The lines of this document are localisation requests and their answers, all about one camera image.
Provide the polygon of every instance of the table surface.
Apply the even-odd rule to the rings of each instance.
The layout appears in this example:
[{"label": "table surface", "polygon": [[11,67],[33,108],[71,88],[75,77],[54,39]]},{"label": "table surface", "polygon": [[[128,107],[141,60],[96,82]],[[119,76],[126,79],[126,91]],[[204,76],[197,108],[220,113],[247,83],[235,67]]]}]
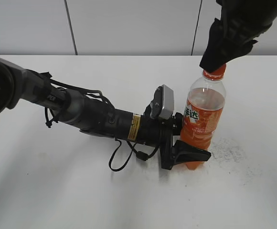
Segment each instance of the table surface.
[{"label": "table surface", "polygon": [[[157,86],[182,112],[201,76],[199,56],[1,56],[54,79],[100,89],[116,108],[143,113]],[[230,62],[227,99],[201,168],[159,168],[133,156],[108,168],[112,139],[54,124],[21,100],[0,114],[0,229],[277,228],[277,56]],[[141,146],[151,152],[151,148]],[[127,158],[123,144],[114,167]]]}]

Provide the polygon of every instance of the bottle cap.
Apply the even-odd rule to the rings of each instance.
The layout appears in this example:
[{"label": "bottle cap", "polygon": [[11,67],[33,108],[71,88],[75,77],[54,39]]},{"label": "bottle cap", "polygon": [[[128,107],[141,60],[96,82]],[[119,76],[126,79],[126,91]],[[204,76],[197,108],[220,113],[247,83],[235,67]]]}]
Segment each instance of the bottle cap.
[{"label": "bottle cap", "polygon": [[224,77],[224,72],[226,69],[226,64],[222,65],[220,68],[218,68],[216,71],[212,73],[208,73],[206,70],[203,71],[203,75],[208,80],[221,80]]}]

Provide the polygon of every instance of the panel seam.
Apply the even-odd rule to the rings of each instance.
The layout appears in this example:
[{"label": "panel seam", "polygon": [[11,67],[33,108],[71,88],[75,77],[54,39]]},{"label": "panel seam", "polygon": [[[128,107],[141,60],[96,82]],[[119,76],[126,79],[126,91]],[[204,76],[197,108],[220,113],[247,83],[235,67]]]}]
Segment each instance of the panel seam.
[{"label": "panel seam", "polygon": [[67,6],[67,2],[66,0],[64,0],[64,4],[65,4],[65,10],[66,10],[66,15],[67,15],[67,20],[68,20],[68,24],[70,27],[70,31],[71,31],[71,36],[72,36],[72,42],[73,42],[73,46],[74,46],[74,51],[75,51],[75,55],[78,55],[77,52],[77,47],[76,47],[76,42],[75,42],[75,37],[74,37],[74,32],[73,32],[73,27],[72,27],[72,22],[71,22],[71,17],[70,17],[70,12],[68,10],[68,6]]},{"label": "panel seam", "polygon": [[199,18],[200,18],[201,7],[202,7],[202,0],[200,1],[200,6],[199,6],[198,18],[197,18],[197,23],[196,23],[196,28],[195,28],[195,35],[194,35],[194,40],[192,42],[191,56],[192,56],[192,53],[194,51],[194,46],[195,46],[195,41],[196,41],[196,35],[197,35],[197,29],[198,29],[198,25],[199,25]]}]

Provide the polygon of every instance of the yellow warning label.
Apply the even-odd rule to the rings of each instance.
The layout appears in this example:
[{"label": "yellow warning label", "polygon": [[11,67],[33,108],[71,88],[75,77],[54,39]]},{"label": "yellow warning label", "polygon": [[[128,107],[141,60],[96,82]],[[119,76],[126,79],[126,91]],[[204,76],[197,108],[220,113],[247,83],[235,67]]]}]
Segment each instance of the yellow warning label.
[{"label": "yellow warning label", "polygon": [[132,124],[129,130],[128,139],[131,141],[135,141],[137,139],[138,131],[139,131],[139,123],[140,123],[140,115],[133,114],[132,116]]}]

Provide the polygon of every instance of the plastic bottle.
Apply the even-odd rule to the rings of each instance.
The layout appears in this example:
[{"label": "plastic bottle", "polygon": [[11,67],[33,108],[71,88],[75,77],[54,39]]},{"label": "plastic bottle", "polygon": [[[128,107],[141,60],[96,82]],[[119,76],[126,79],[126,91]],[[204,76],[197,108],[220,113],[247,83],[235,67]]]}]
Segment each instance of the plastic bottle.
[{"label": "plastic bottle", "polygon": [[[203,77],[191,86],[183,116],[181,140],[194,147],[207,150],[224,107],[226,91],[222,78],[226,64],[215,72],[203,70]],[[203,162],[187,162],[195,170]]]}]

